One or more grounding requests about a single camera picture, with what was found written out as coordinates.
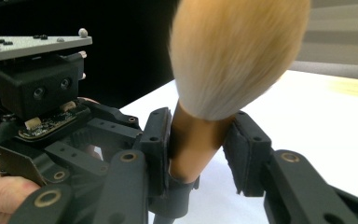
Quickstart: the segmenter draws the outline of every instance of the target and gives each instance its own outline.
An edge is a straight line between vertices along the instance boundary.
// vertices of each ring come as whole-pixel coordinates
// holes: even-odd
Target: white surface
[[[331,91],[321,75],[287,71],[282,79],[242,111],[271,138],[274,149],[304,155],[328,184],[358,196],[358,97]],[[140,120],[167,106],[173,113],[178,95],[174,81],[123,107]],[[263,198],[236,194],[223,150],[190,194],[189,211],[174,224],[267,224]],[[154,215],[150,213],[149,223]]]

